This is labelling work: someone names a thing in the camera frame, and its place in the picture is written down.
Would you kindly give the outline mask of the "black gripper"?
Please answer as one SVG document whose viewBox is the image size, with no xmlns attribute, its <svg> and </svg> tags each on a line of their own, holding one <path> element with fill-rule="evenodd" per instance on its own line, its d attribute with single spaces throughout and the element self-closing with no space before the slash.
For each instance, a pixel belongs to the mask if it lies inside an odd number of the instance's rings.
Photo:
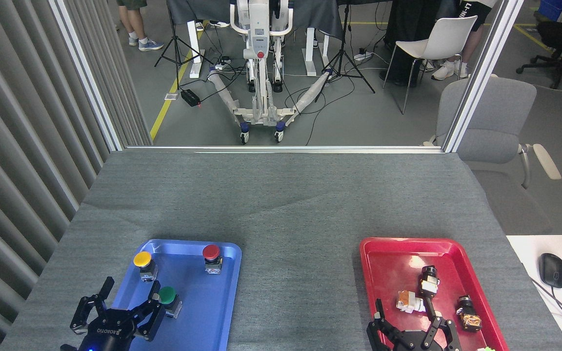
<svg viewBox="0 0 562 351">
<path fill-rule="evenodd" d="M 383 304 L 380 298 L 375 300 L 376 313 L 373 321 L 368 323 L 366 333 L 373 351 L 459 351 L 460 340 L 455 322 L 437 314 L 431 302 L 431 297 L 424 297 L 424 308 L 431 322 L 427 331 L 402 331 L 384 317 Z M 444 334 L 447 345 L 442 347 L 435 341 L 437 331 Z M 387 338 L 393 344 L 389 347 L 381 340 Z"/>
<path fill-rule="evenodd" d="M 80 298 L 72 317 L 70 329 L 75 334 L 88 334 L 79 351 L 127 351 L 135 337 L 152 341 L 165 316 L 165 307 L 159 301 L 161 283 L 154 281 L 148 299 L 131 310 L 107 310 L 105 300 L 114 285 L 107 277 L 99 293 Z M 98 317 L 88 327 L 87 319 L 92 309 Z"/>
</svg>

